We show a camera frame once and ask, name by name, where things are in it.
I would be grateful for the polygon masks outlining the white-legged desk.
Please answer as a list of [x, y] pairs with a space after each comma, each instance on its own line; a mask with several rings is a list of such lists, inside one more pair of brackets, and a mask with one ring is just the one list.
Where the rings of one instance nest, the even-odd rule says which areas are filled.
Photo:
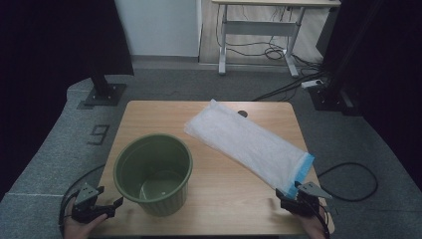
[[[221, 26], [221, 47], [219, 52], [218, 73], [221, 76], [226, 74], [226, 36], [246, 35], [246, 36], [282, 36], [290, 37], [287, 49], [283, 51], [284, 59], [293, 78], [297, 78], [299, 73], [294, 63], [292, 52], [300, 32], [305, 12], [308, 8], [337, 8], [340, 6], [339, 0], [212, 0], [214, 4], [223, 7]], [[235, 5], [247, 6], [283, 6], [297, 7], [299, 16], [295, 22], [256, 22], [228, 20], [228, 7]]]

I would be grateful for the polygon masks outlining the person's left hand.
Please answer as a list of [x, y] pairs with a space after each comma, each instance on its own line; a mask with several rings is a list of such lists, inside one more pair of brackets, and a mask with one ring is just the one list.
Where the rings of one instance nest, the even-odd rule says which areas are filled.
[[103, 214], [90, 223], [84, 224], [69, 216], [64, 224], [64, 239], [88, 239], [91, 232], [106, 220], [107, 215]]

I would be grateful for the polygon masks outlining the black curtain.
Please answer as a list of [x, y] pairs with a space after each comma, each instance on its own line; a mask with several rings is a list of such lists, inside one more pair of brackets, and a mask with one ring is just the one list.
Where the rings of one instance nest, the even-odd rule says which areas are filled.
[[422, 190], [422, 0], [384, 0], [347, 87]]
[[88, 78], [133, 73], [114, 0], [0, 0], [0, 200]]

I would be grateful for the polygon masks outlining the person's right hand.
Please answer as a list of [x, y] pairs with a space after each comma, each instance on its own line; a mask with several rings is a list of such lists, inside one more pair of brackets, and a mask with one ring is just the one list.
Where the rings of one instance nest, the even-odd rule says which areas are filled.
[[295, 214], [295, 217], [300, 221], [304, 231], [310, 239], [330, 239], [326, 232], [325, 223], [325, 210], [323, 207], [318, 209], [318, 216], [304, 217]]

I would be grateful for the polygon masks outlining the white plastic bag blue edge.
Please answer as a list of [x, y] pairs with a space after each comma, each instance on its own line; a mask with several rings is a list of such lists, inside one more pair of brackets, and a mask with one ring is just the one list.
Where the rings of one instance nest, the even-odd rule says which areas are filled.
[[230, 108], [211, 100], [184, 131], [236, 159], [273, 189], [294, 199], [315, 157]]

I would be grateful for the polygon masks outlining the green plastic bin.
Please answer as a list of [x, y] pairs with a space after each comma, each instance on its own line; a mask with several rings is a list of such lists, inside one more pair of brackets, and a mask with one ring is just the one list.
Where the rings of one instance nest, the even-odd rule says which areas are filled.
[[191, 152], [181, 139], [154, 133], [124, 148], [114, 163], [113, 180], [124, 198], [162, 217], [184, 205], [192, 170]]

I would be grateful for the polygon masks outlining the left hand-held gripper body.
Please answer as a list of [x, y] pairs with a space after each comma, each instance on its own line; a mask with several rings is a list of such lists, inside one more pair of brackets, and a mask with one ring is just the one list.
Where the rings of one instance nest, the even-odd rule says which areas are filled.
[[80, 223], [90, 223], [106, 214], [106, 206], [97, 206], [96, 188], [85, 183], [79, 190], [72, 209], [72, 218]]

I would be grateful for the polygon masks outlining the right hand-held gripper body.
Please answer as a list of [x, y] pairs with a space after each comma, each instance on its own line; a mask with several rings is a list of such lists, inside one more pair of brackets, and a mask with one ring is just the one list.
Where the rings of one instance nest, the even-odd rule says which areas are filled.
[[318, 214], [319, 200], [332, 199], [332, 196], [313, 182], [302, 184], [294, 199], [289, 198], [286, 210], [304, 217]]

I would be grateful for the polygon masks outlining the black metal stand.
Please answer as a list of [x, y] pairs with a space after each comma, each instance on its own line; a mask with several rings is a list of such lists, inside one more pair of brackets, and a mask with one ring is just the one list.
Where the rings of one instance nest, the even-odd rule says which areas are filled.
[[90, 78], [94, 86], [85, 99], [84, 105], [87, 107], [117, 106], [126, 89], [126, 84], [110, 84], [105, 75], [96, 69], [91, 69]]
[[358, 48], [366, 36], [384, 0], [340, 0], [339, 7], [329, 9], [316, 46], [324, 44], [321, 69], [326, 74], [322, 87], [309, 90], [317, 111], [357, 115], [357, 104], [347, 87], [351, 70], [357, 63]]

